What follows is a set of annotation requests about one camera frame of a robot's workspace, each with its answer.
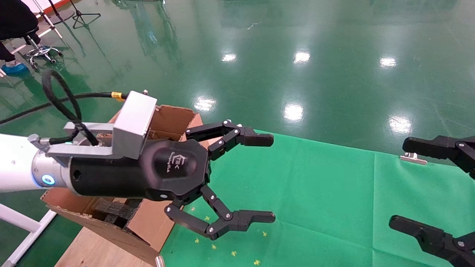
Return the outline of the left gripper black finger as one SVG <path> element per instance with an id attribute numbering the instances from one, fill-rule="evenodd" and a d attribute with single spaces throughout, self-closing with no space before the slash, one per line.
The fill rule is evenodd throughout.
<path id="1" fill-rule="evenodd" d="M 188 128 L 185 131 L 187 140 L 197 142 L 217 139 L 209 144 L 208 159 L 215 161 L 236 145 L 270 147 L 274 143 L 272 134 L 257 133 L 251 127 L 235 125 L 231 120 L 218 123 L 209 123 L 201 126 Z"/>
<path id="2" fill-rule="evenodd" d="M 210 240 L 217 240 L 229 231 L 247 231 L 252 223 L 275 221 L 275 215 L 271 211 L 230 211 L 207 185 L 200 189 L 200 194 L 218 216 L 215 222 L 209 224 L 205 220 L 182 211 L 183 202 L 180 200 L 173 200 L 166 206 L 165 214 L 174 223 Z"/>

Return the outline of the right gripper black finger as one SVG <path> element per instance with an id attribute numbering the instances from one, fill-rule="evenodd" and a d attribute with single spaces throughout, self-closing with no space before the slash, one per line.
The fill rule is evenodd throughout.
<path id="1" fill-rule="evenodd" d="M 389 226 L 414 237 L 423 252 L 446 260 L 454 267 L 475 266 L 475 232 L 455 238 L 443 229 L 398 215 L 390 218 Z"/>
<path id="2" fill-rule="evenodd" d="M 404 152 L 416 153 L 436 159 L 449 159 L 462 171 L 475 179 L 475 137 L 452 138 L 437 136 L 433 140 L 408 137 L 404 140 Z"/>

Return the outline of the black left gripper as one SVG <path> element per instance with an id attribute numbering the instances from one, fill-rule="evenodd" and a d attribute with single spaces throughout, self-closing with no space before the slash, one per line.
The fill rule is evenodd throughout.
<path id="1" fill-rule="evenodd" d="M 209 182 L 208 150 L 195 140 L 148 140 L 138 159 L 72 158 L 79 195 L 192 202 Z"/>

